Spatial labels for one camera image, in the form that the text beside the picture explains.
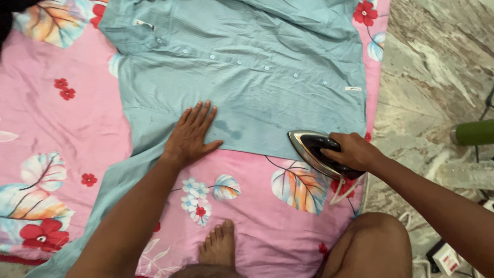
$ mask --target red flower print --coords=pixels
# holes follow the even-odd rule
[[[67,79],[65,78],[60,78],[60,79],[55,79],[55,88],[57,89],[64,89],[67,87],[69,83],[67,83]]]
[[[103,14],[105,13],[105,10],[106,10],[106,6],[103,6],[101,4],[94,5],[93,13],[96,16],[89,20],[91,24],[93,24],[94,28],[98,29],[98,24],[101,21],[101,18],[103,18]]]
[[[370,141],[371,141],[371,139],[372,139],[371,134],[367,132],[367,133],[366,133],[366,136],[364,137],[364,139],[365,139],[367,142],[370,142]]]
[[[70,100],[71,98],[74,98],[76,95],[76,91],[74,89],[69,89],[67,87],[62,88],[60,91],[60,96],[64,100]]]
[[[203,207],[197,207],[196,208],[196,215],[199,215],[199,217],[204,216],[206,214],[206,210]]]
[[[374,4],[371,2],[364,0],[364,2],[359,3],[355,12],[353,13],[353,18],[358,23],[364,23],[367,26],[374,25],[373,19],[377,18],[377,11],[373,10]]]
[[[59,231],[62,222],[45,219],[41,225],[27,224],[22,227],[19,235],[24,239],[22,247],[41,248],[43,251],[58,251],[67,241],[69,233]]]
[[[93,174],[83,174],[81,184],[86,185],[87,187],[91,187],[97,181],[98,181],[98,179],[95,178]]]
[[[340,192],[338,193],[338,196],[341,196],[341,195],[345,194],[350,189],[350,187],[352,187],[352,185],[353,185],[354,182],[355,181],[351,181],[351,180],[345,178],[345,184],[343,184],[341,186],[341,189],[340,189]],[[333,193],[336,193],[336,190],[338,190],[338,186],[339,186],[339,181],[333,180],[331,182],[331,189],[333,190]],[[352,198],[353,195],[355,195],[355,192],[354,191],[352,191],[346,197],[347,198]]]
[[[328,248],[326,247],[326,244],[322,243],[319,244],[319,253],[323,254],[326,256],[328,254]]]

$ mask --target shirt tag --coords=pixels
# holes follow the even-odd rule
[[[142,21],[142,20],[136,19],[136,20],[134,21],[134,25],[141,25],[141,24],[147,24],[147,25],[149,25],[149,27],[151,27],[151,29],[153,29],[153,31],[156,29],[154,25],[149,24],[149,23],[147,23],[147,22],[144,22],[144,21]]]
[[[345,87],[347,91],[362,91],[361,87]]]

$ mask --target hand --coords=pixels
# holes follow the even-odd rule
[[[370,172],[371,166],[386,158],[376,147],[365,141],[358,133],[331,133],[329,138],[341,146],[341,152],[321,148],[328,158],[359,171]]]
[[[221,140],[204,144],[204,137],[217,112],[214,106],[208,115],[210,107],[211,102],[207,100],[204,108],[203,102],[199,101],[194,109],[189,107],[185,110],[166,141],[159,161],[166,160],[183,169],[223,144]]]

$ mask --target leg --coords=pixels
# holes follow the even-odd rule
[[[226,220],[216,225],[199,244],[199,263],[175,272],[172,278],[243,278],[235,271],[234,225]]]
[[[318,278],[411,278],[412,248],[402,223],[384,213],[366,213],[346,229]]]

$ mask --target floral bedsheet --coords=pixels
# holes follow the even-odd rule
[[[105,6],[106,0],[45,0],[15,15],[0,63],[2,252],[50,258],[80,237],[104,172],[131,153],[120,54],[97,29]],[[388,12],[389,0],[368,0],[354,13],[364,45],[367,139]],[[237,225],[237,264],[246,275],[268,271],[260,262],[316,270],[360,206],[361,186],[329,206],[336,188],[304,162],[219,150],[180,174],[137,274],[159,278],[194,262],[197,244],[226,218]],[[261,211],[263,204],[269,205]],[[297,257],[290,255],[295,249]]]

